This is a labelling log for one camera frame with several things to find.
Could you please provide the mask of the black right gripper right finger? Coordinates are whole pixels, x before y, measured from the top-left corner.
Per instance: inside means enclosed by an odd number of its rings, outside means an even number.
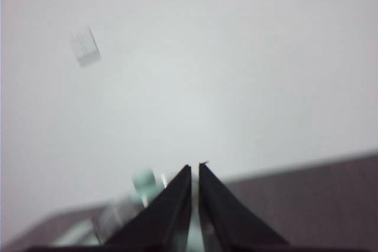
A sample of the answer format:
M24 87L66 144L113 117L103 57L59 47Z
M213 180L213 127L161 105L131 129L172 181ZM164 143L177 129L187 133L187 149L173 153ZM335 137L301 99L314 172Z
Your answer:
M289 241L247 209L206 163L199 164L199 190L205 211L225 251L290 246Z

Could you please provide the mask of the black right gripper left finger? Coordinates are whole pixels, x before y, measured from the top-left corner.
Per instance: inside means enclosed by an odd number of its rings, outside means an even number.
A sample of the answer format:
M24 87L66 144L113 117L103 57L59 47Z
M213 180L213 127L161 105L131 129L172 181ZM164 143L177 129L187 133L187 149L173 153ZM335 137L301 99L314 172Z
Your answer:
M105 247L108 251L185 251L190 218L191 167L186 165Z

